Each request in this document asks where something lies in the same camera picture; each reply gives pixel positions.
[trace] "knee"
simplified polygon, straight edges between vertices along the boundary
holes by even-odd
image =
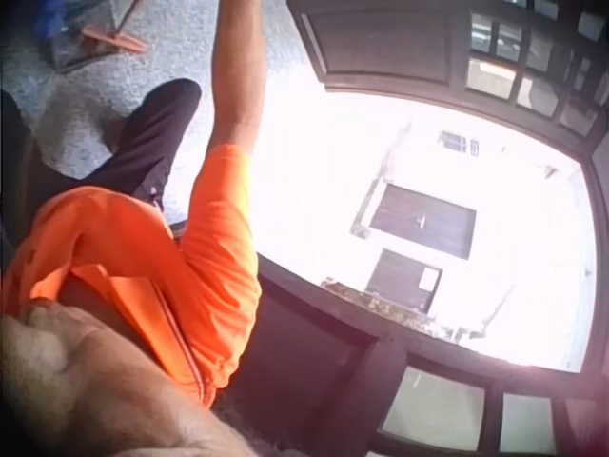
[[[201,86],[195,81],[187,78],[174,79],[166,83],[167,88],[170,89],[172,94],[176,98],[182,100],[196,101],[197,103],[201,99]]]
[[[201,87],[190,79],[173,79],[150,92],[143,104],[152,100],[163,105],[178,104],[181,107],[190,106],[196,109],[201,100]]]

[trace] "skin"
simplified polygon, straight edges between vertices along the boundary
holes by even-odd
[[[221,0],[208,151],[234,144],[252,152],[265,71],[260,0]],[[67,456],[254,455],[174,385],[94,289],[69,276],[59,302],[2,319],[3,400],[42,447]]]
[[[254,455],[143,351],[85,311],[37,299],[1,326],[3,399],[42,448],[66,456]]]

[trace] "door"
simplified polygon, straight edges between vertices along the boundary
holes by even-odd
[[[436,268],[384,249],[365,291],[426,314],[441,274]]]
[[[536,3],[287,1],[328,90],[459,109],[590,156],[609,131],[607,49]]]
[[[370,227],[461,259],[468,259],[476,212],[392,184],[372,216]]]

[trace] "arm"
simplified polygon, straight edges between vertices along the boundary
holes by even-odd
[[[199,301],[181,327],[205,373],[206,392],[237,369],[261,289],[249,228],[249,174],[265,96],[260,0],[220,0],[212,62],[216,108],[204,166],[195,181],[182,253],[199,280]]]
[[[211,66],[215,118],[208,150],[252,151],[265,100],[265,39],[260,0],[220,0]]]

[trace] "window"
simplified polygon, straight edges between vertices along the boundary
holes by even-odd
[[[455,150],[456,152],[466,152],[467,151],[467,140],[455,133],[450,133],[449,131],[443,131],[440,134],[439,141],[444,144],[444,147],[447,149]]]
[[[590,69],[590,59],[587,57],[583,57],[581,59],[580,68],[578,69],[578,74],[575,77],[575,83],[573,84],[573,88],[577,92],[581,92],[583,89],[583,83],[586,80],[586,73]]]
[[[499,25],[499,39],[497,41],[497,55],[504,59],[518,61],[521,52],[522,29],[520,27]]]
[[[493,22],[490,18],[472,14],[472,50],[490,52],[492,28]]]
[[[383,431],[431,446],[478,447],[484,390],[408,367]]]
[[[587,136],[599,113],[579,98],[571,98],[560,115],[560,124]]]
[[[600,78],[599,86],[594,95],[594,103],[600,107],[604,106],[609,99],[609,73],[605,73]]]
[[[535,0],[535,12],[543,14],[555,21],[559,17],[559,4],[557,0]]]
[[[467,87],[507,100],[512,91],[516,72],[499,65],[469,59]]]
[[[503,395],[500,451],[556,453],[550,399]]]
[[[600,16],[583,12],[578,23],[578,32],[592,41],[599,41],[607,21]]]
[[[469,152],[472,157],[478,157],[480,155],[480,145],[477,139],[472,138],[469,142]]]
[[[503,0],[504,3],[509,3],[517,7],[526,8],[526,0]]]
[[[559,103],[553,86],[540,79],[524,78],[518,94],[518,104],[522,107],[551,117]]]

